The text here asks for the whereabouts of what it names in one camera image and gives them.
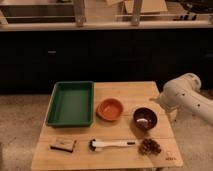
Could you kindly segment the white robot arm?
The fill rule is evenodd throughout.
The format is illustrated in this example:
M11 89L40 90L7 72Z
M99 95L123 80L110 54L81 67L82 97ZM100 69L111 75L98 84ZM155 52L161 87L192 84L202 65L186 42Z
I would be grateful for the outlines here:
M166 111L184 107L213 127L213 100L199 94L201 80L186 73L164 84L159 104Z

